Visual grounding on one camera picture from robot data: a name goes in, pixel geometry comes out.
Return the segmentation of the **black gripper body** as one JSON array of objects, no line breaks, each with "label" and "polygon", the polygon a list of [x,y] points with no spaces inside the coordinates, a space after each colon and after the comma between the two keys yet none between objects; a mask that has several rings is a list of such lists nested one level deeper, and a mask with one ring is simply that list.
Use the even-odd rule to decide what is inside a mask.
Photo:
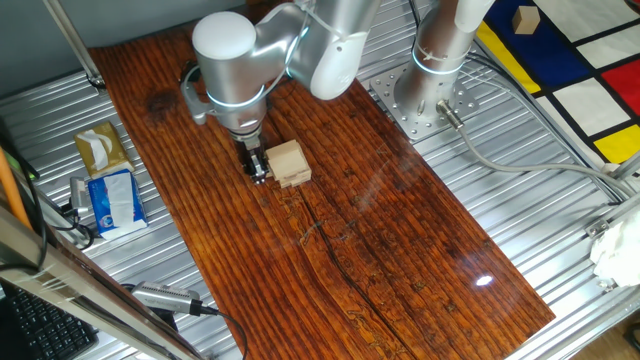
[{"label": "black gripper body", "polygon": [[235,134],[234,142],[240,157],[264,156],[264,144],[261,131],[247,134]]}]

